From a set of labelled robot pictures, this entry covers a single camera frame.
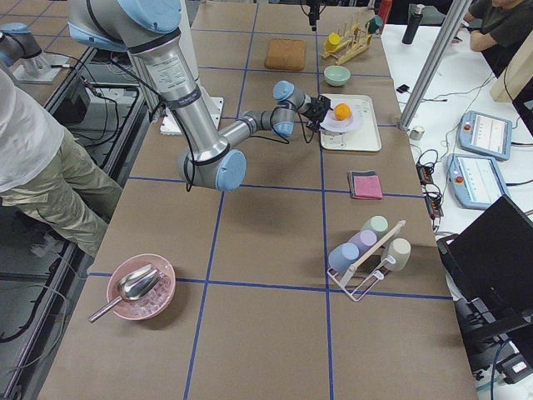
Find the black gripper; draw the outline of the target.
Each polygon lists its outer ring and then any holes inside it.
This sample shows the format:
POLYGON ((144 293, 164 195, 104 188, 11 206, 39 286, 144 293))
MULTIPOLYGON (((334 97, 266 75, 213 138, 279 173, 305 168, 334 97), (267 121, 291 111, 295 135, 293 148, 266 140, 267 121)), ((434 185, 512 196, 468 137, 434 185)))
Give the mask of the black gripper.
POLYGON ((319 130, 330 109, 330 98, 323 95, 312 97, 308 109, 303 113, 303 116, 307 118, 306 126, 310 130, 319 130))
POLYGON ((316 31, 316 22, 318 17, 320 17, 321 12, 321 1, 320 0, 306 0, 306 5, 308 6, 307 16, 309 17, 309 24, 313 32, 316 31))

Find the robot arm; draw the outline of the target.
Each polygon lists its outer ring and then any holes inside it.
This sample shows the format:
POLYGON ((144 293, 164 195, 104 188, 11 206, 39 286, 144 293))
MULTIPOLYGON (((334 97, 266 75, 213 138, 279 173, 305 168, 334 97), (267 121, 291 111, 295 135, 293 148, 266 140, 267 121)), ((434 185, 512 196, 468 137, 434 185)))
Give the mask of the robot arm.
POLYGON ((188 149, 178 171, 191 186, 228 192, 246 175, 247 160, 237 145, 257 131, 291 136, 296 118, 318 131, 331 108, 328 97, 311 97, 287 81, 273 88, 271 111, 249 111, 232 125, 217 130, 206 98, 180 49, 180 23, 185 13, 178 1, 72 1, 71 37, 86 46, 125 52, 135 74, 177 121, 188 149))

